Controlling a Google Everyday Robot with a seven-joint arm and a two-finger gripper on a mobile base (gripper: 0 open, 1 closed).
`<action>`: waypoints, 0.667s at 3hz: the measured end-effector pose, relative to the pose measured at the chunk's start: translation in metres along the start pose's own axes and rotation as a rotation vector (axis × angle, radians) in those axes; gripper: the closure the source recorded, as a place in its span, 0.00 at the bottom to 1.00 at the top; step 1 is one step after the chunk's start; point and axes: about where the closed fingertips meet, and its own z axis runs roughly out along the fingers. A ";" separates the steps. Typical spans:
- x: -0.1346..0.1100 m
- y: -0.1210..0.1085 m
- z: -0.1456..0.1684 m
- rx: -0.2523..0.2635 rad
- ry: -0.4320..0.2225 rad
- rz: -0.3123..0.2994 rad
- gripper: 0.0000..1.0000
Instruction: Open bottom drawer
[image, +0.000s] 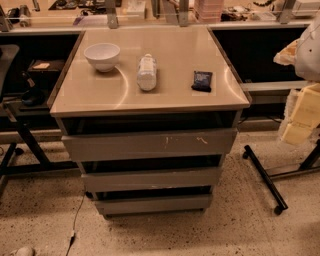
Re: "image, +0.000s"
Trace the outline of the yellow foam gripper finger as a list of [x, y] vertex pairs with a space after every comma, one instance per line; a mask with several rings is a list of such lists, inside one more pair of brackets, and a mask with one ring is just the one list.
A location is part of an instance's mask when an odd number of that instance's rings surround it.
[[290, 114], [281, 140], [292, 145], [303, 143], [320, 124], [320, 84], [304, 87]]

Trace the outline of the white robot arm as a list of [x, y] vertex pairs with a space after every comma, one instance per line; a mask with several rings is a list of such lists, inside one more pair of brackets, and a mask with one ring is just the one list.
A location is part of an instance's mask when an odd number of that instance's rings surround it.
[[278, 52], [273, 61], [293, 65], [295, 74], [307, 81], [299, 92], [292, 90], [279, 130], [281, 140], [303, 143], [320, 124], [320, 16], [317, 15], [301, 36]]

